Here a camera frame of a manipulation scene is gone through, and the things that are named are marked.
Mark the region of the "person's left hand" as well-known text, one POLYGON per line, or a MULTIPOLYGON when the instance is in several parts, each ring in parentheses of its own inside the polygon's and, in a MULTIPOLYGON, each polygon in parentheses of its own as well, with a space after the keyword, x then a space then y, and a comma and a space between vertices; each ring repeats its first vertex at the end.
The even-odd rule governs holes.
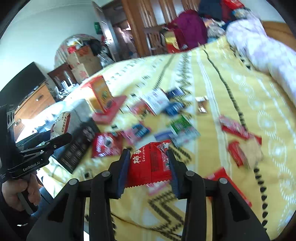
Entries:
POLYGON ((37 206, 40 203, 41 195, 39 191, 39 184, 36 178, 37 172, 30 174, 29 181, 19 179, 19 180, 8 180, 4 182, 1 187, 1 191, 6 204, 17 210, 23 211, 24 207, 18 198, 18 193, 22 193, 25 190, 28 191, 28 200, 37 206))

